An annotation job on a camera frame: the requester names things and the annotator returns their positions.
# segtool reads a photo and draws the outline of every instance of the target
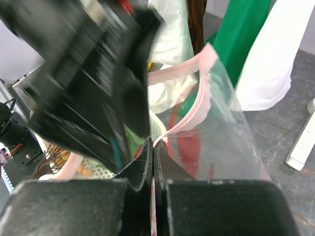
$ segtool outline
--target clear plastic bag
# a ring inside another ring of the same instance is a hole
[[[168,154],[196,179],[269,179],[252,135],[217,53],[207,44],[201,53],[177,66],[149,73],[151,86],[194,77],[181,88],[176,103],[156,114],[166,129]]]

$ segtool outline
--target blurry black object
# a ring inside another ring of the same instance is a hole
[[[168,180],[163,195],[160,236],[299,236],[271,182]],[[4,208],[0,236],[149,236],[146,197],[126,178],[29,181]]]
[[[15,99],[0,103],[0,142],[9,148],[20,144],[27,135],[27,130],[12,120],[15,103]]]
[[[298,236],[282,192],[269,181],[168,181],[168,236]]]
[[[147,140],[112,180],[22,183],[2,212],[0,236],[150,236],[152,156]]]
[[[123,124],[139,137],[150,134],[144,68],[160,19],[148,9],[130,15],[116,0],[88,7],[78,0],[0,0],[0,6],[8,28],[45,59],[25,88],[37,103],[29,127],[120,171],[130,161]]]

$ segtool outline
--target white towel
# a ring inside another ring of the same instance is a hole
[[[189,27],[186,0],[149,0],[165,23],[151,50],[150,61],[168,68],[178,65],[194,56]],[[154,113],[170,109],[187,86],[196,83],[193,76],[185,76],[149,86],[149,104]]]
[[[243,111],[266,110],[290,89],[294,58],[315,0],[277,0],[246,59],[236,87]]]

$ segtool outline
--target white cloth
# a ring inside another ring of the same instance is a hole
[[[159,32],[149,60],[164,64],[161,69],[178,65],[194,56],[189,27],[188,9],[185,0],[149,0],[148,6],[153,6],[165,23]],[[192,76],[185,76],[149,86],[150,109],[161,113],[174,106],[179,95],[196,82]]]
[[[13,83],[42,64],[41,57],[0,21],[0,79]]]
[[[165,23],[151,50],[150,61],[178,65],[193,57],[189,35],[187,1],[149,0]]]
[[[236,87],[243,111],[273,107],[290,89],[294,58],[315,0],[277,0],[246,59]]]

